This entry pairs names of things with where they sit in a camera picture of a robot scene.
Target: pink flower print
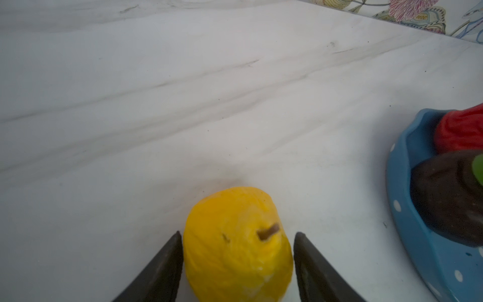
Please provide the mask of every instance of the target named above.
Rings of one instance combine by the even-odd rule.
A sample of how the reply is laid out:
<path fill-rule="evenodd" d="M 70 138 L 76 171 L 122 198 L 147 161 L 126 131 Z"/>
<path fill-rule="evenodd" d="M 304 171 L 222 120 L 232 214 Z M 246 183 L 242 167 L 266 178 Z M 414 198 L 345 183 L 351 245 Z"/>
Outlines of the pink flower print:
<path fill-rule="evenodd" d="M 390 0 L 389 15 L 396 19 L 411 20 L 420 12 L 427 10 L 439 0 Z"/>

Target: green object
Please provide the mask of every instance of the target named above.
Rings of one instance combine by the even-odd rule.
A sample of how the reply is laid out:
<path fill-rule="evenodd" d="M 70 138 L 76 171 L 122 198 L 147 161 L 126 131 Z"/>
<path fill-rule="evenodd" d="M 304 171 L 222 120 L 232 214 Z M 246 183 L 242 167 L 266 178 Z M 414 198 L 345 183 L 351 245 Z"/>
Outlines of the green object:
<path fill-rule="evenodd" d="M 471 164 L 471 168 L 473 169 L 473 174 L 475 175 L 476 179 L 483 186 L 483 154 L 478 155 L 473 160 Z"/>

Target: white polka dot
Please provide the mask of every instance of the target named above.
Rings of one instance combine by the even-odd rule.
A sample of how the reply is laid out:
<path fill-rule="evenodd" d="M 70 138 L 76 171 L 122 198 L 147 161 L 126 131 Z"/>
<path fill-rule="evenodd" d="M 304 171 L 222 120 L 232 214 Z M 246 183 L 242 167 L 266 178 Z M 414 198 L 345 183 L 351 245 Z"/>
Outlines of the white polka dot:
<path fill-rule="evenodd" d="M 463 282 L 463 274 L 459 270 L 455 271 L 455 277 L 459 282 Z"/>
<path fill-rule="evenodd" d="M 399 204 L 398 201 L 394 201 L 393 202 L 393 205 L 394 205 L 394 209 L 398 212 L 401 212 L 401 205 Z"/>
<path fill-rule="evenodd" d="M 431 285 L 431 283 L 428 282 L 427 286 L 429 287 L 429 289 L 436 295 L 436 296 L 440 296 L 441 297 L 441 294 L 440 292 L 434 288 L 434 286 Z"/>

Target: blue polka dot dish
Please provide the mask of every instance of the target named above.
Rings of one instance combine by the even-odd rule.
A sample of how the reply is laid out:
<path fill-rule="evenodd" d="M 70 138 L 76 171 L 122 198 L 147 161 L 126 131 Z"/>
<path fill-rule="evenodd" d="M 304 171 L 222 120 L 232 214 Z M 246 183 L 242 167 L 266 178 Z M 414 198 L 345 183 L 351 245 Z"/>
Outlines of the blue polka dot dish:
<path fill-rule="evenodd" d="M 411 169 L 436 155 L 434 130 L 448 111 L 423 109 L 391 147 L 386 187 L 401 241 L 440 302 L 483 302 L 483 247 L 451 241 L 426 226 L 414 207 Z"/>

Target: yellow pear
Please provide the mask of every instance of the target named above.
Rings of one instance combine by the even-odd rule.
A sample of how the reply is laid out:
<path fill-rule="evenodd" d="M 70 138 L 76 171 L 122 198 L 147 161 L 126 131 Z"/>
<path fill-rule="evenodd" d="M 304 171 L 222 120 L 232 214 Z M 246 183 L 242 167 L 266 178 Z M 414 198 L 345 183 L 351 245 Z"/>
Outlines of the yellow pear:
<path fill-rule="evenodd" d="M 277 209 L 254 187 L 198 202 L 186 221 L 183 250 L 200 302 L 278 302 L 292 278 L 292 250 Z"/>

